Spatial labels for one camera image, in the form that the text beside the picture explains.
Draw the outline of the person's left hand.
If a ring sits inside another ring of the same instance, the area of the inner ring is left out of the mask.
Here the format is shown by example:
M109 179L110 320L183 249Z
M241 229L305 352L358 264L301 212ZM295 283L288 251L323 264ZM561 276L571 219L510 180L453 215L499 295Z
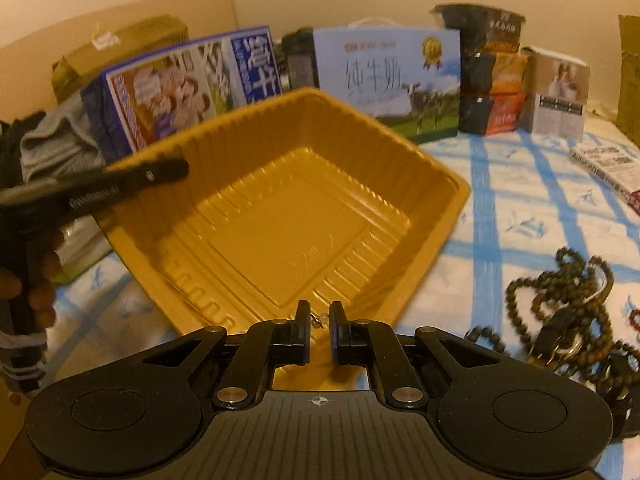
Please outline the person's left hand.
M46 250L40 257L36 284L30 285L27 293L28 305L35 317L38 330L50 328L56 321L55 287L52 280L62 271L60 257L56 252L64 242L62 231L54 229L47 232L46 242ZM1 299L14 299L20 296L22 291L23 282L8 269L1 268Z

